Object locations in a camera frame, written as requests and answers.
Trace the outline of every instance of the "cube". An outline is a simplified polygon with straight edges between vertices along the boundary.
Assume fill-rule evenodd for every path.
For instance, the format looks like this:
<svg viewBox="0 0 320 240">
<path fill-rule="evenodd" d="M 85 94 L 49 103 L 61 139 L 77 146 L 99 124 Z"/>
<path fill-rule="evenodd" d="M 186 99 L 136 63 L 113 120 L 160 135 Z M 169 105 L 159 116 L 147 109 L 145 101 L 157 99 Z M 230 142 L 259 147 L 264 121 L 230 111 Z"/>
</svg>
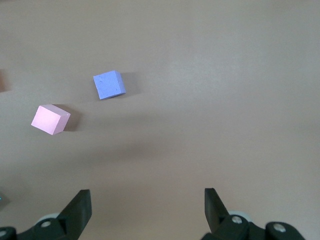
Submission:
<svg viewBox="0 0 320 240">
<path fill-rule="evenodd" d="M 55 135 L 65 129 L 70 115 L 69 112 L 55 105 L 40 105 L 31 125 L 48 134 Z"/>
<path fill-rule="evenodd" d="M 118 71 L 109 71 L 93 77 L 99 98 L 108 99 L 126 93 L 121 74 Z"/>
</svg>

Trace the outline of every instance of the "pink cube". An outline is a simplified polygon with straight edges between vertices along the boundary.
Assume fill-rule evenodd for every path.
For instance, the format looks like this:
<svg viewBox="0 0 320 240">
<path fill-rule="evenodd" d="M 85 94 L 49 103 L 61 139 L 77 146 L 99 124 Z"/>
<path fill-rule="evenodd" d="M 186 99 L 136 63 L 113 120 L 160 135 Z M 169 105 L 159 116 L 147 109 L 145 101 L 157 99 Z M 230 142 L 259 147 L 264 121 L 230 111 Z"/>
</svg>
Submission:
<svg viewBox="0 0 320 240">
<path fill-rule="evenodd" d="M 40 105 L 31 125 L 54 135 L 61 133 L 65 129 L 69 117 L 70 113 L 57 106 L 52 104 Z"/>
</svg>

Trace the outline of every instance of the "foam block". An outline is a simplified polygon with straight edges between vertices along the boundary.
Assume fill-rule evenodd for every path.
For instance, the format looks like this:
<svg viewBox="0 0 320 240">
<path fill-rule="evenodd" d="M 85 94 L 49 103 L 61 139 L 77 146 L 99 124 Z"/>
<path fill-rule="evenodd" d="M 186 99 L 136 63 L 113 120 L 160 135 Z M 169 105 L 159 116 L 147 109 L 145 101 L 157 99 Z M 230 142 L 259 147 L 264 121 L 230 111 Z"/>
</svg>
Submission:
<svg viewBox="0 0 320 240">
<path fill-rule="evenodd" d="M 124 82 L 118 71 L 109 71 L 93 77 L 100 99 L 108 99 L 126 93 Z"/>
<path fill-rule="evenodd" d="M 58 134 L 65 129 L 70 115 L 69 112 L 51 104 L 40 105 L 31 125 L 48 134 Z"/>
</svg>

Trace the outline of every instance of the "blue cube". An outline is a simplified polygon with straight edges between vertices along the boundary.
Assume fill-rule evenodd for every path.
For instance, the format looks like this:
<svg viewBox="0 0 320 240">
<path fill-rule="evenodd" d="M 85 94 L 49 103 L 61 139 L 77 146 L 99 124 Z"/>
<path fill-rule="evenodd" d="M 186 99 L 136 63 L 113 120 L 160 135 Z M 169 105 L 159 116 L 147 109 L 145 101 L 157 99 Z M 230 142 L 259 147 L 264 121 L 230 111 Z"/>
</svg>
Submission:
<svg viewBox="0 0 320 240">
<path fill-rule="evenodd" d="M 93 77 L 100 99 L 108 99 L 126 93 L 120 72 L 108 71 Z"/>
</svg>

